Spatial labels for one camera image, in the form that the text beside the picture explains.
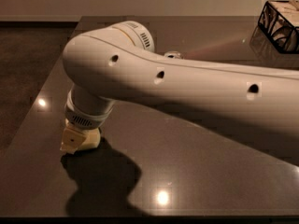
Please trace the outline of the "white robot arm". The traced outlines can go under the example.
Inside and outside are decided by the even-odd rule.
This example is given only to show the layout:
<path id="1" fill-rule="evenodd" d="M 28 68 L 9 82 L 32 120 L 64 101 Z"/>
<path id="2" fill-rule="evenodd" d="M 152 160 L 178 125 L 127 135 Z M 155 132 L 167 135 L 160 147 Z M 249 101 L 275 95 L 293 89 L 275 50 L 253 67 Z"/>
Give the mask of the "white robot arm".
<path id="1" fill-rule="evenodd" d="M 72 147 L 124 101 L 299 162 L 299 76 L 293 70 L 159 55 L 149 30 L 136 21 L 73 37 L 63 66 L 73 82 L 64 110 L 78 133 Z"/>

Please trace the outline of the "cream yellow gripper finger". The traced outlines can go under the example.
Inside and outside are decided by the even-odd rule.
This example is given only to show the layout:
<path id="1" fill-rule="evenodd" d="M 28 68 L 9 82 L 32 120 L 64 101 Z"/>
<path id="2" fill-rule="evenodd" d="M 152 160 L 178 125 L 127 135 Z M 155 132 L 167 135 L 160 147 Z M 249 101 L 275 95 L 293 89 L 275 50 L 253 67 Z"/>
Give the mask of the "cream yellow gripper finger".
<path id="1" fill-rule="evenodd" d="M 78 150 L 76 142 L 62 142 L 60 150 L 68 154 L 74 154 Z"/>

